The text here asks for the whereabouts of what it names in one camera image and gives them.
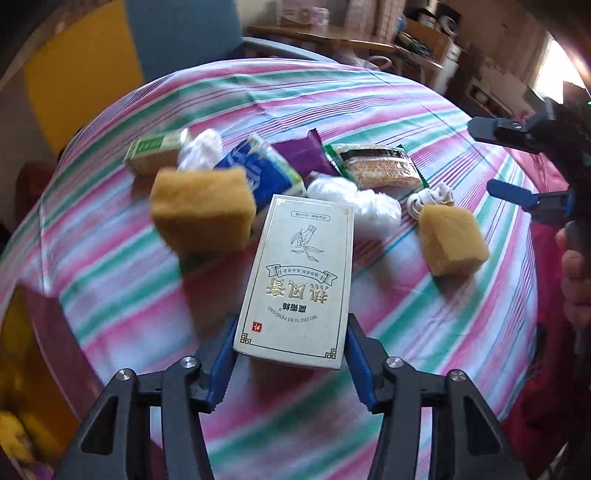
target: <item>window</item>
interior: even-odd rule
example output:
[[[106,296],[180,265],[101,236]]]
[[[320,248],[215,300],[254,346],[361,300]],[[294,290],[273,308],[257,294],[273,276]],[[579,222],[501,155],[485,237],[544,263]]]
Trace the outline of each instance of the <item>window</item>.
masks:
[[[585,88],[585,85],[574,68],[567,54],[553,38],[548,42],[546,55],[540,66],[533,90],[540,98],[550,97],[563,103],[562,82],[567,81]]]

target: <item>person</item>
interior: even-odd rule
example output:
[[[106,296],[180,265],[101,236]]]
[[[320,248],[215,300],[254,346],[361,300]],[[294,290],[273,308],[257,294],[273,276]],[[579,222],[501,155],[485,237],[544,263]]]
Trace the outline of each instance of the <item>person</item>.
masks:
[[[591,278],[586,278],[584,256],[568,250],[564,229],[556,234],[556,243],[564,251],[562,256],[562,293],[564,314],[576,328],[591,325]]]

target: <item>striped tablecloth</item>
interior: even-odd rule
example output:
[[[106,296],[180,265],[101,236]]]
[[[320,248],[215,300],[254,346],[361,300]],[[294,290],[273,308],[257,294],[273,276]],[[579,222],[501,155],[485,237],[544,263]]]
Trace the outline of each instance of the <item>striped tablecloth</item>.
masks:
[[[503,416],[527,368],[537,286],[529,215],[488,196],[485,184],[531,182],[503,148],[475,143],[468,119],[415,82],[335,64],[223,61],[152,82],[70,143],[4,252],[0,313],[20,281],[59,298],[103,382],[122,367],[163,369],[238,311],[256,245],[179,264],[151,222],[149,190],[122,165],[135,137],[214,128],[227,152],[252,132],[276,142],[316,128],[324,142],[402,143],[430,184],[445,181],[457,205],[474,212],[491,258],[466,283],[435,282],[404,213],[396,235],[355,245],[350,311],[417,369],[464,369]],[[420,478],[427,413],[423,420]],[[307,371],[239,358],[226,400],[202,423],[219,479],[344,480],[367,475],[381,416],[359,403],[346,366]]]

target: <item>white cardboard box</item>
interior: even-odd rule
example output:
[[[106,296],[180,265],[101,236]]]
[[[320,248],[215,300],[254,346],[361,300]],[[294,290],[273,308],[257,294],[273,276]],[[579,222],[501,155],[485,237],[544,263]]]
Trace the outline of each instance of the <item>white cardboard box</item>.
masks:
[[[273,196],[234,350],[288,364],[340,368],[352,255],[352,207]]]

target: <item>metal screw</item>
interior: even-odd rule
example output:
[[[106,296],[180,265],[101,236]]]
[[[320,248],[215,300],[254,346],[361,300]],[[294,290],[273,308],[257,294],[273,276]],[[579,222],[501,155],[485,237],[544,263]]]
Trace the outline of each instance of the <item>metal screw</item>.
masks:
[[[462,370],[452,370],[449,372],[449,376],[454,382],[463,382],[468,378]]]
[[[390,368],[400,368],[404,365],[404,360],[397,356],[389,356],[386,359],[386,365],[388,365]]]
[[[124,382],[125,380],[129,380],[131,377],[133,377],[133,375],[134,372],[132,369],[122,368],[115,374],[115,378],[121,382]]]
[[[193,356],[185,356],[181,358],[181,367],[183,368],[193,368],[197,365],[197,360]]]

